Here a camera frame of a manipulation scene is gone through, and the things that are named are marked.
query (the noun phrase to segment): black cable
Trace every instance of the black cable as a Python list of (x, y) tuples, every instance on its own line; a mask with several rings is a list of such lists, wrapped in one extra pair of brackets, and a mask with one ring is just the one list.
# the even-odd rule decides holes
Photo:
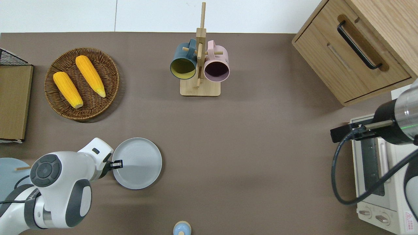
[(0, 204), (6, 204), (6, 203), (25, 203), (26, 200), (24, 201), (15, 201), (15, 200), (9, 200), (9, 201), (2, 201), (0, 202)]
[(360, 201), (364, 200), (366, 197), (370, 196), (378, 187), (380, 187), (384, 182), (386, 182), (390, 177), (392, 177), (397, 171), (399, 171), (402, 167), (404, 167), (406, 164), (408, 164), (412, 159), (415, 157), (418, 157), (418, 149), (413, 151), (412, 153), (408, 154), (404, 159), (402, 159), (400, 162), (398, 162), (394, 167), (392, 167), (384, 176), (382, 176), (376, 183), (374, 183), (369, 190), (364, 192), (362, 195), (356, 197), (353, 200), (346, 201), (340, 197), (337, 191), (336, 182), (335, 182), (335, 167), (336, 167), (336, 161), (338, 159), (338, 154), (341, 150), (341, 147), (347, 142), (353, 135), (365, 131), (365, 127), (359, 127), (352, 130), (350, 133), (348, 133), (343, 140), (339, 143), (337, 149), (335, 150), (334, 158), (332, 159), (332, 167), (331, 167), (331, 184), (332, 184), (332, 190), (334, 191), (335, 197), (338, 199), (338, 201), (344, 205), (353, 205), (357, 204)]
[(26, 179), (26, 178), (28, 178), (28, 177), (29, 177), (29, 175), (27, 175), (27, 176), (25, 176), (25, 177), (23, 177), (23, 178), (19, 179), (19, 181), (15, 184), (15, 189), (18, 187), (18, 185), (19, 185), (19, 183), (20, 183), (20, 182), (22, 182), (24, 179)]

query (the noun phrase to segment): blue mug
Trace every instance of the blue mug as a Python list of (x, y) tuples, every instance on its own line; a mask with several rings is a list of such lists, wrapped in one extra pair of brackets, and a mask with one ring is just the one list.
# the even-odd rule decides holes
[(196, 50), (196, 40), (190, 39), (190, 42), (181, 43), (174, 53), (174, 58), (170, 64), (171, 73), (179, 79), (190, 79), (196, 74), (197, 55), (194, 53)]

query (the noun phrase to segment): wooden cabinet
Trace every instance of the wooden cabinet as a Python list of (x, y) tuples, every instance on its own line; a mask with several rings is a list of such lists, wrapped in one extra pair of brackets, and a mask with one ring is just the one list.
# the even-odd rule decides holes
[(292, 43), (350, 105), (417, 78), (417, 19), (418, 0), (323, 0)]

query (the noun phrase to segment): table surface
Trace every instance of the table surface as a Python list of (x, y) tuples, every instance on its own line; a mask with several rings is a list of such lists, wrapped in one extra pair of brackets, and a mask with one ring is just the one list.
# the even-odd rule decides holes
[[(390, 100), (386, 93), (342, 107), (300, 54), (294, 34), (209, 33), (228, 50), (231, 75), (219, 97), (183, 97), (169, 65), (194, 33), (2, 33), (0, 46), (32, 63), (26, 141), (0, 144), (0, 157), (32, 164), (77, 151), (94, 137), (116, 148), (143, 137), (163, 157), (155, 184), (120, 186), (112, 173), (92, 184), (92, 207), (69, 230), (23, 234), (171, 234), (180, 220), (204, 234), (390, 234), (334, 198), (329, 130)], [(94, 47), (118, 65), (121, 88), (89, 123), (55, 113), (43, 85), (50, 64)], [(338, 164), (339, 190), (355, 196), (351, 147)]]

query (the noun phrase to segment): black drawer handle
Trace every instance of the black drawer handle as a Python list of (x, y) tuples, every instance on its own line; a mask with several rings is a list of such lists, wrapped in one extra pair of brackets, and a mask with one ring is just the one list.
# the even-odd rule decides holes
[(342, 38), (348, 43), (348, 45), (353, 49), (353, 51), (360, 57), (360, 59), (364, 62), (364, 64), (369, 69), (377, 69), (380, 66), (382, 66), (382, 63), (378, 65), (374, 65), (370, 62), (370, 60), (363, 54), (363, 52), (360, 50), (360, 48), (353, 42), (353, 40), (347, 35), (347, 33), (344, 31), (342, 26), (345, 24), (345, 20), (343, 20), (337, 27), (338, 33), (341, 35)]

